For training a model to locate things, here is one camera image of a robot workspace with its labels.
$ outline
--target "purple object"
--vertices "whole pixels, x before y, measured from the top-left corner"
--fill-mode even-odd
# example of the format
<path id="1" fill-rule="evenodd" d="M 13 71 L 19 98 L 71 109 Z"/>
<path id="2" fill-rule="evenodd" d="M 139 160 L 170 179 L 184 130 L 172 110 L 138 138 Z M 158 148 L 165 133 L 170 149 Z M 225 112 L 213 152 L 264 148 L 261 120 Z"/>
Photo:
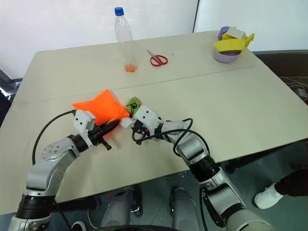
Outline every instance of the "purple object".
<path id="1" fill-rule="evenodd" d="M 240 54 L 241 54 L 240 51 L 222 54 L 218 52 L 215 47 L 213 50 L 214 59 L 216 59 L 217 61 L 221 63 L 232 63 L 240 56 Z"/>
<path id="2" fill-rule="evenodd" d="M 224 33 L 226 33 L 228 30 L 229 30 L 229 26 L 223 26 L 221 29 L 220 29 L 220 32 L 219 32 L 219 34 L 218 34 L 218 40 L 221 40 L 222 39 L 222 35 L 224 34 Z"/>

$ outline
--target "blue bottle cap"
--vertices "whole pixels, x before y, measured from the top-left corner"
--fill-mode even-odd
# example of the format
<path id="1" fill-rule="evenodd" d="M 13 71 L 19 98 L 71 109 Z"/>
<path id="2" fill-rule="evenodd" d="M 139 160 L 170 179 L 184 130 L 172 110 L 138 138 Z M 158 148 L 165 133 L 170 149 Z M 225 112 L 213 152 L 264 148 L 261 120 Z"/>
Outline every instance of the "blue bottle cap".
<path id="1" fill-rule="evenodd" d="M 115 13 L 116 13 L 116 16 L 124 15 L 123 8 L 122 7 L 115 7 Z"/>

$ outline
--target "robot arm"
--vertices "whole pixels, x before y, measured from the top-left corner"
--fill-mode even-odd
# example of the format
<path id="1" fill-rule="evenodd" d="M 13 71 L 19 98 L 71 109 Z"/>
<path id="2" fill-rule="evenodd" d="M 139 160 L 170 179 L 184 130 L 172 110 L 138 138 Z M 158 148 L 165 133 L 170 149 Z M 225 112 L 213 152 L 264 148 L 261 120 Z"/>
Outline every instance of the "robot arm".
<path id="1" fill-rule="evenodd" d="M 175 153 L 184 160 L 206 193 L 203 201 L 216 225 L 226 226 L 230 231 L 274 230 L 269 223 L 246 209 L 236 186 L 210 156 L 206 141 L 198 133 L 189 130 L 191 124 L 187 126 L 185 121 L 191 119 L 163 123 L 144 105 L 134 118 L 136 122 L 132 127 L 132 137 L 137 144 L 150 138 L 174 144 Z M 141 139 L 135 139 L 135 133 L 141 134 Z"/>
<path id="2" fill-rule="evenodd" d="M 48 145 L 39 160 L 28 173 L 26 187 L 9 231 L 42 231 L 48 228 L 50 211 L 66 169 L 80 153 L 102 143 L 107 150 L 110 145 L 103 136 L 113 130 L 119 120 L 107 125 L 94 125 L 95 117 L 89 112 L 77 110 L 74 126 L 78 135 Z"/>

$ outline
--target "red scissors handle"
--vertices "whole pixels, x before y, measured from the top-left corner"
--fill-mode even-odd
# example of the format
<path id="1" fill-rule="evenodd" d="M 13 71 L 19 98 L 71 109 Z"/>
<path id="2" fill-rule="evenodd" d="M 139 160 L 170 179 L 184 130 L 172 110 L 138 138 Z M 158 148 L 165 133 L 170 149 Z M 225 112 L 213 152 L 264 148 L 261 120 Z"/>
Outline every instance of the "red scissors handle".
<path id="1" fill-rule="evenodd" d="M 162 55 L 154 55 L 150 58 L 150 62 L 153 66 L 161 66 L 168 63 L 168 59 Z"/>

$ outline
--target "scissor blade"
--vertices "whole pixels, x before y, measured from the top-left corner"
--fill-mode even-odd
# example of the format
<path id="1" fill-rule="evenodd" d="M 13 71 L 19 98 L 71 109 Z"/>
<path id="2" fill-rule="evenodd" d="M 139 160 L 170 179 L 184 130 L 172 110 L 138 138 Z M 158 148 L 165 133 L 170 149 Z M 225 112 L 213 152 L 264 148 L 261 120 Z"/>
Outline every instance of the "scissor blade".
<path id="1" fill-rule="evenodd" d="M 147 49 L 147 51 L 150 54 L 150 56 L 154 56 L 154 54 L 152 52 L 150 52 L 148 49 Z"/>

